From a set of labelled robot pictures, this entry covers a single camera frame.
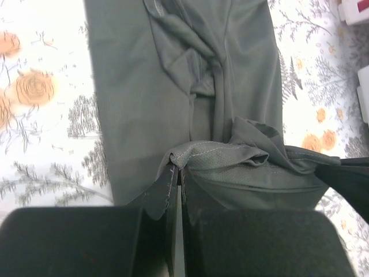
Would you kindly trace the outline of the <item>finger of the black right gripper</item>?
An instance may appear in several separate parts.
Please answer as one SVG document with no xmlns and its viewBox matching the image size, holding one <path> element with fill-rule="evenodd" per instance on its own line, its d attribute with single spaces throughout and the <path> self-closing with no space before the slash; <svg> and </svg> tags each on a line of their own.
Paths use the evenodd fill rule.
<svg viewBox="0 0 369 277">
<path fill-rule="evenodd" d="M 368 218 L 368 157 L 342 159 L 339 166 L 318 166 L 315 175 Z"/>
</svg>

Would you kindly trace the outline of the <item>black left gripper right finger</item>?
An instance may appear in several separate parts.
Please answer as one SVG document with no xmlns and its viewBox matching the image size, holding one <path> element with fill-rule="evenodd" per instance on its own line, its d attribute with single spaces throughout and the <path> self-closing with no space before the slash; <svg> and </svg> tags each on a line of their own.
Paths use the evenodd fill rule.
<svg viewBox="0 0 369 277">
<path fill-rule="evenodd" d="M 263 185 L 294 180 L 260 167 L 223 170 L 216 180 L 182 170 L 186 275 L 354 276 L 324 215 L 256 205 Z"/>
</svg>

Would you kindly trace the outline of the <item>grey t shirt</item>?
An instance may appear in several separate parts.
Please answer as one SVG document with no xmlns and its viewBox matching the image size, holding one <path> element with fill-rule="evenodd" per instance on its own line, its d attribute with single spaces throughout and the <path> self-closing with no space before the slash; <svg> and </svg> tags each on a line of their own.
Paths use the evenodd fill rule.
<svg viewBox="0 0 369 277">
<path fill-rule="evenodd" d="M 86 1 L 115 204 L 172 163 L 228 208 L 314 209 L 319 165 L 283 142 L 280 60 L 266 1 Z"/>
</svg>

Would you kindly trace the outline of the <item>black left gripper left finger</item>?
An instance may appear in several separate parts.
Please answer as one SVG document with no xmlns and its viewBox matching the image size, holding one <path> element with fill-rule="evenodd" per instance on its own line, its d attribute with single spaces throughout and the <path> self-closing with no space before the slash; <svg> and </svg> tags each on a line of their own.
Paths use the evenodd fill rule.
<svg viewBox="0 0 369 277">
<path fill-rule="evenodd" d="M 124 206 L 35 207 L 1 225 L 2 276 L 172 276 L 178 168 Z"/>
</svg>

